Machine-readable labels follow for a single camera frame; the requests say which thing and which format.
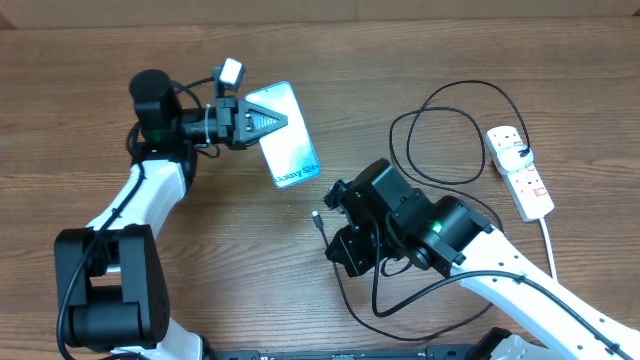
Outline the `blue Samsung Galaxy smartphone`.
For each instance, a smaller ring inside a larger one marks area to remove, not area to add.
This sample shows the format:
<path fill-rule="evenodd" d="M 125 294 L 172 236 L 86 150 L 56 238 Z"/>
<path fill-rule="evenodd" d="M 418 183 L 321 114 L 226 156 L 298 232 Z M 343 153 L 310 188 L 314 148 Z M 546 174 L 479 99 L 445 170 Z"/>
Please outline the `blue Samsung Galaxy smartphone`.
<path fill-rule="evenodd" d="M 318 176 L 320 162 L 293 86 L 281 81 L 248 93 L 245 100 L 287 116 L 285 127 L 259 140 L 275 186 L 283 189 Z"/>

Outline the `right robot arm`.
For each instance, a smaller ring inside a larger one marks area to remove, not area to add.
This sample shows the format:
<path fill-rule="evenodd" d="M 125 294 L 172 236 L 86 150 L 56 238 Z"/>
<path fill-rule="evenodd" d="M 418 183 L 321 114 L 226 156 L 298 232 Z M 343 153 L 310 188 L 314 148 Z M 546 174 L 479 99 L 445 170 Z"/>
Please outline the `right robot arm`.
<path fill-rule="evenodd" d="M 323 198 L 348 220 L 328 260 L 357 277 L 385 258 L 406 258 L 442 280 L 386 310 L 392 315 L 449 283 L 487 299 L 564 359 L 636 359 L 639 333 L 594 309 L 529 261 L 464 201 L 431 202 L 384 158 Z"/>

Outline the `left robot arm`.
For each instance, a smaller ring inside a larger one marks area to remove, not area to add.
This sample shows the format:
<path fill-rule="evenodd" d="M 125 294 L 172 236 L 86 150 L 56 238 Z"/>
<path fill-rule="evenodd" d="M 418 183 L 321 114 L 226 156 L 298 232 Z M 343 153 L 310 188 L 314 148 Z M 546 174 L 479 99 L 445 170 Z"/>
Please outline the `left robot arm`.
<path fill-rule="evenodd" d="M 239 100 L 243 71 L 213 70 L 214 104 L 185 109 L 192 92 L 159 69 L 130 81 L 138 118 L 126 139 L 130 176 L 109 207 L 82 228 L 65 229 L 54 242 L 58 317 L 56 342 L 108 359 L 212 359 L 202 335 L 170 315 L 170 301 L 155 238 L 172 208 L 190 190 L 198 157 L 209 147 L 244 150 L 285 127 L 286 115 Z"/>

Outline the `white charger plug adapter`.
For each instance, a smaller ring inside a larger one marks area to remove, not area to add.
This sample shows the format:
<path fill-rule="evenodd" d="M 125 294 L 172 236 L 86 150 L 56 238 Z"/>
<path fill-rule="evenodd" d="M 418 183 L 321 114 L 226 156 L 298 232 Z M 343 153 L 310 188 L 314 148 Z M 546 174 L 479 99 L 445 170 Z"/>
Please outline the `white charger plug adapter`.
<path fill-rule="evenodd" d="M 516 144 L 499 149 L 494 162 L 502 175 L 509 175 L 531 165 L 534 154 L 527 145 Z"/>

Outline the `white power strip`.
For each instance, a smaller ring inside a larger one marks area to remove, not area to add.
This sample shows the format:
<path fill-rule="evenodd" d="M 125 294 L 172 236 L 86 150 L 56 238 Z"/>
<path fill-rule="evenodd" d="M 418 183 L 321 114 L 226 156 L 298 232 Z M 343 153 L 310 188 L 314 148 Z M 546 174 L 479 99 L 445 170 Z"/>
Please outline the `white power strip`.
<path fill-rule="evenodd" d="M 488 130 L 485 141 L 493 162 L 499 149 L 525 144 L 517 129 L 512 126 L 499 126 Z M 548 189 L 534 163 L 515 173 L 502 175 L 502 177 L 521 218 L 525 222 L 542 219 L 554 209 L 554 203 Z"/>

